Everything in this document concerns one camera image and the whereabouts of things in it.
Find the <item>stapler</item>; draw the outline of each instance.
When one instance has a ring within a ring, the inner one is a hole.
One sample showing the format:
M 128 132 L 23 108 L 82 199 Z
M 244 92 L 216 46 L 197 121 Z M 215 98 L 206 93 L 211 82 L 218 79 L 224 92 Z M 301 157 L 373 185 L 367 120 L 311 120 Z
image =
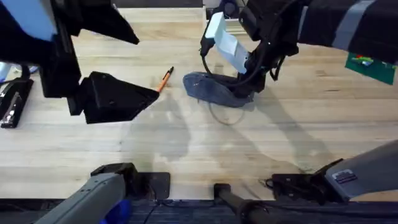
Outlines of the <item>stapler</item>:
M 22 66 L 22 76 L 8 82 L 0 93 L 0 127 L 16 128 L 33 85 L 28 66 Z

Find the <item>black bracket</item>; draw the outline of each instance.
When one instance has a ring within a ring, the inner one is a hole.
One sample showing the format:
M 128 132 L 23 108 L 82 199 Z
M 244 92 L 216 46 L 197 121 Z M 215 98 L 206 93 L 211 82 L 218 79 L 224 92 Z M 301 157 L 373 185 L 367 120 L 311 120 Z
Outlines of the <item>black bracket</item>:
M 71 115 L 84 111 L 87 124 L 130 121 L 159 97 L 159 92 L 92 72 L 68 98 Z
M 266 187 L 272 190 L 279 201 L 306 200 L 324 205 L 327 202 L 344 203 L 336 190 L 324 178 L 326 171 L 342 161 L 339 159 L 314 174 L 273 174 L 265 180 Z

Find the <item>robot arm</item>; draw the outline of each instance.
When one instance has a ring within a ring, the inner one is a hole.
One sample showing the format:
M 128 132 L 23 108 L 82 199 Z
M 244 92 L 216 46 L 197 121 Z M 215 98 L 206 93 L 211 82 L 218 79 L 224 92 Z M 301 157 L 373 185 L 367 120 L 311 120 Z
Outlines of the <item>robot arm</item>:
M 138 172 L 131 163 L 108 164 L 94 170 L 84 186 L 35 224 L 98 224 L 125 198 L 166 199 L 169 191 L 169 173 Z
M 71 36 L 78 36 L 82 29 L 139 43 L 110 0 L 0 0 L 0 60 L 39 66 L 44 96 L 67 98 L 70 114 L 79 115 L 83 111 L 87 123 L 132 120 L 159 93 L 101 72 L 91 73 L 80 83 Z M 25 76 L 22 81 L 29 85 L 18 80 L 18 86 L 14 85 L 16 82 L 10 83 L 14 88 L 0 94 L 0 112 L 4 111 L 0 119 L 22 112 L 33 83 L 29 73 L 22 76 Z M 11 100 L 21 93 L 25 93 L 21 102 Z M 15 128 L 17 120 L 8 119 L 12 123 L 8 126 Z
M 224 92 L 234 97 L 233 103 L 224 93 L 214 92 L 205 98 L 201 92 L 190 91 L 187 84 L 185 87 L 193 97 L 235 107 L 235 102 L 265 88 L 266 73 L 274 81 L 278 79 L 285 57 L 299 52 L 298 43 L 334 47 L 395 64 L 398 32 L 390 24 L 398 22 L 397 9 L 395 0 L 250 0 L 239 22 L 253 41 L 260 40 L 255 50 L 247 53 L 236 39 L 225 34 L 222 12 L 213 15 L 201 40 L 200 54 L 207 71 L 203 83 L 226 88 Z M 237 78 L 210 72 L 205 57 L 214 45 L 237 69 Z
M 226 58 L 239 73 L 235 79 L 229 77 L 228 82 L 224 76 L 211 74 L 203 60 L 208 74 L 203 76 L 207 82 L 202 83 L 224 88 L 235 100 L 241 100 L 264 89 L 267 72 L 277 80 L 283 59 L 299 52 L 297 43 L 333 47 L 395 64 L 398 32 L 390 24 L 398 22 L 397 9 L 395 0 L 250 0 L 240 13 L 239 21 L 250 38 L 260 40 L 260 44 L 244 59 L 238 55 L 242 51 L 229 51 Z M 214 16 L 216 20 L 211 18 L 201 40 L 203 58 L 214 44 L 220 52 L 226 48 L 223 45 L 227 41 L 217 39 L 217 34 L 225 35 L 223 22 Z M 208 35 L 213 32 L 214 24 L 222 31 Z M 246 72 L 236 66 L 240 63 Z M 202 99 L 233 105 L 230 100 L 223 100 L 225 95 L 213 100 L 215 93 L 212 98 Z M 304 198 L 319 204 L 343 203 L 362 194 L 398 189 L 398 181 L 391 178 L 398 172 L 397 160 L 398 141 L 394 141 L 351 159 L 333 162 L 314 174 L 274 174 L 265 185 L 273 190 L 277 200 Z

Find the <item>white plastic part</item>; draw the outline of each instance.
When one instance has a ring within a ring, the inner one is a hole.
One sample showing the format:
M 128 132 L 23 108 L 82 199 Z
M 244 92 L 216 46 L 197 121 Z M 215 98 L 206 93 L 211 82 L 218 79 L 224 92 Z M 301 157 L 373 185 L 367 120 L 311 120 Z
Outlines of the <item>white plastic part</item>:
M 0 62 L 0 82 L 3 82 L 11 69 L 10 63 Z
M 51 41 L 57 33 L 50 0 L 0 0 L 21 29 L 31 37 Z
M 217 51 L 240 73 L 246 73 L 244 63 L 249 53 L 235 36 L 226 32 L 223 12 L 213 14 L 205 34 L 207 39 L 214 39 Z

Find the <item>black mount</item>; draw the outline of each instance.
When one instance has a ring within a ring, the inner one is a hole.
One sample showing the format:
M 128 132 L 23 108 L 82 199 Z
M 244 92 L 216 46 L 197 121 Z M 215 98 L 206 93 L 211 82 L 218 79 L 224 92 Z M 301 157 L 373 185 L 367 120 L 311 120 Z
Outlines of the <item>black mount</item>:
M 327 202 L 344 203 L 324 178 L 326 171 L 342 160 L 332 162 L 314 174 L 273 174 L 272 178 L 265 182 L 267 187 L 272 189 L 274 198 L 279 201 L 306 200 L 320 205 Z
M 170 173 L 138 172 L 132 163 L 108 164 L 95 169 L 90 175 L 121 174 L 126 183 L 126 196 L 138 199 L 164 200 L 170 194 Z

